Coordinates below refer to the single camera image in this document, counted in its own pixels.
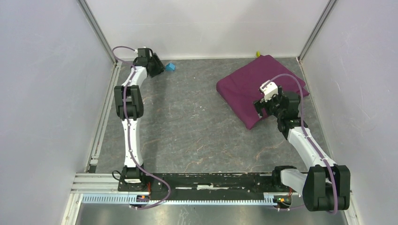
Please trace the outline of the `blue small block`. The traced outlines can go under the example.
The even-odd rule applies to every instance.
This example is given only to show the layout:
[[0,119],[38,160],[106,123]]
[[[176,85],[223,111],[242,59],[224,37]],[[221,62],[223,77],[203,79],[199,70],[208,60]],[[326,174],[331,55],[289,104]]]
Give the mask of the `blue small block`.
[[165,70],[166,71],[175,71],[176,65],[174,63],[170,62],[165,66]]

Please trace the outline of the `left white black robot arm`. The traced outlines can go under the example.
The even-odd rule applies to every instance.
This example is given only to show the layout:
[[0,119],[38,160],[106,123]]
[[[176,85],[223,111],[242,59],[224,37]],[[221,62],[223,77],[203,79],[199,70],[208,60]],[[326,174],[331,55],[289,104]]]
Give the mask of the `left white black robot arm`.
[[114,87],[115,109],[121,119],[124,141],[125,160],[120,173],[118,191],[144,191],[155,181],[164,181],[144,169],[141,154],[140,123],[144,115],[144,102],[140,87],[148,77],[161,74],[165,67],[158,55],[151,48],[142,47],[134,50],[137,57],[130,64],[130,74],[126,80]]

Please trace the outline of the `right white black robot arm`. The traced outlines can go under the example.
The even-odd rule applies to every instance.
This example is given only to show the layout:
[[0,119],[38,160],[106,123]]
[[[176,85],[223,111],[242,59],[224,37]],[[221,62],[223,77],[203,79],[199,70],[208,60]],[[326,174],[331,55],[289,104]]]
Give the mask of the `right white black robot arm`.
[[310,129],[299,115],[301,95],[283,91],[274,83],[260,87],[263,94],[253,103],[258,115],[275,116],[278,130],[295,148],[308,172],[293,166],[277,166],[273,171],[271,186],[276,191],[287,187],[298,192],[309,211],[347,210],[350,207],[351,173],[347,166],[338,165],[314,140]]

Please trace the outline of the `purple cloth wrap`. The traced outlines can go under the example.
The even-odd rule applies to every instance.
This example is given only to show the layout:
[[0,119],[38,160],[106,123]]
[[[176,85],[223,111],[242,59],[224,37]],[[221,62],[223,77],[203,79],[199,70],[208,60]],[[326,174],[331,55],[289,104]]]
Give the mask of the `purple cloth wrap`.
[[264,96],[260,93],[259,88],[263,83],[279,74],[294,76],[303,90],[303,96],[309,95],[304,88],[306,86],[304,80],[270,55],[262,55],[219,80],[216,83],[216,90],[245,127],[251,130],[257,122],[262,120],[253,105],[254,101]]

